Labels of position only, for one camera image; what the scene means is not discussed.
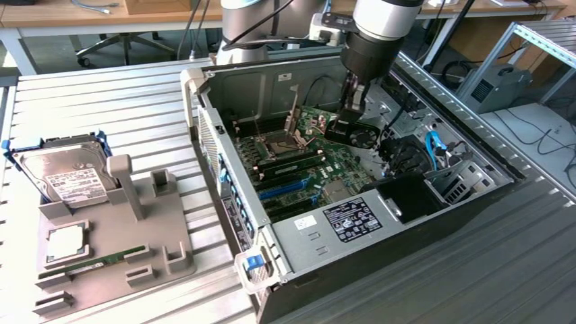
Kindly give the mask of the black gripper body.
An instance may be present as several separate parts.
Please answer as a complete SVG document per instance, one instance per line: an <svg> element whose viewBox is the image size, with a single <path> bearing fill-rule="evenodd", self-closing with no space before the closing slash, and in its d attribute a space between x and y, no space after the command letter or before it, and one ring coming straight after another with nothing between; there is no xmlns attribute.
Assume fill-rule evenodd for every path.
<svg viewBox="0 0 576 324"><path fill-rule="evenodd" d="M347 34L340 59L359 83L368 83L388 74L402 45L403 37L380 40L362 33Z"/></svg>

